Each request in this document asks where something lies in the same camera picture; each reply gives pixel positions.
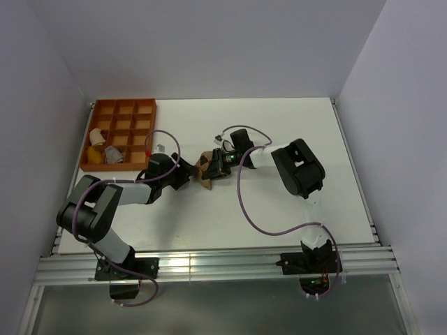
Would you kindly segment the tan argyle sock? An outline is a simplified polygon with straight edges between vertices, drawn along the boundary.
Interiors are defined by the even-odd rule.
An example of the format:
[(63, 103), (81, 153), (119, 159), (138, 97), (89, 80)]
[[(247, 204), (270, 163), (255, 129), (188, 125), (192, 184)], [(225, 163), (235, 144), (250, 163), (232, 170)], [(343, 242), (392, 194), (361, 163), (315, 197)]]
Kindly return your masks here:
[(197, 174), (195, 175), (196, 181), (203, 186), (207, 190), (212, 190), (212, 180), (211, 179), (203, 179), (203, 176), (207, 172), (208, 168), (212, 162), (212, 151), (204, 151), (199, 159), (197, 160), (195, 167), (198, 169)]

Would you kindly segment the grey sock red stripes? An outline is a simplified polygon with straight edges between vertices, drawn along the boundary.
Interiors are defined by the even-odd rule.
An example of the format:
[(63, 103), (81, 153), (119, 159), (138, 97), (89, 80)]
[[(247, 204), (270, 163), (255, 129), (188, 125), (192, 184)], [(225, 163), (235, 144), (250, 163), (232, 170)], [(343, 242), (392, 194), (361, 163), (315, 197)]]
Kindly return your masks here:
[(114, 146), (105, 148), (105, 162), (107, 164), (116, 164), (124, 162), (124, 155)]

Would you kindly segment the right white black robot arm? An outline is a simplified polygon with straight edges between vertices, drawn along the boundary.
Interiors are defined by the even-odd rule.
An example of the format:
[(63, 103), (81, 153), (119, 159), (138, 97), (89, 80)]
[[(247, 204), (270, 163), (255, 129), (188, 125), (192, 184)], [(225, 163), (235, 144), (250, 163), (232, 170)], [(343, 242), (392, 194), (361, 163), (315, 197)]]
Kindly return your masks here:
[(224, 144), (224, 135), (217, 135), (218, 145), (212, 151), (208, 163), (201, 163), (203, 181), (220, 179), (237, 168), (237, 199), (240, 209), (250, 226), (263, 235), (278, 237), (302, 230), (300, 241), (302, 263), (305, 269), (316, 272), (326, 264), (327, 259), (337, 253), (334, 238), (328, 229), (319, 222), (299, 224), (281, 232), (268, 232), (258, 227), (249, 217), (244, 206), (241, 191), (242, 169), (274, 167), (277, 169), (285, 189), (294, 196), (308, 200), (309, 196), (323, 188), (325, 170), (307, 143), (299, 138), (282, 146), (274, 146), (272, 139), (262, 131), (251, 126), (233, 126), (230, 134), (231, 150)]

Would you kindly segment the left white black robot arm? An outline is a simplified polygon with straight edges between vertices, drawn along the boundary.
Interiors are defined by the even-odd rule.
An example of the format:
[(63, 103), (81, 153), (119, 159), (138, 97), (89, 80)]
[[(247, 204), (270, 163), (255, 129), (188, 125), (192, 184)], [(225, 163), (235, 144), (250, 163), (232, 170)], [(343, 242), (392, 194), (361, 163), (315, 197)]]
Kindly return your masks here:
[(111, 271), (129, 278), (136, 270), (135, 250), (112, 229), (119, 206), (152, 204), (169, 186), (178, 190), (198, 174), (198, 168), (178, 154), (153, 154), (146, 169), (132, 180), (85, 175), (57, 213), (57, 225), (111, 262)]

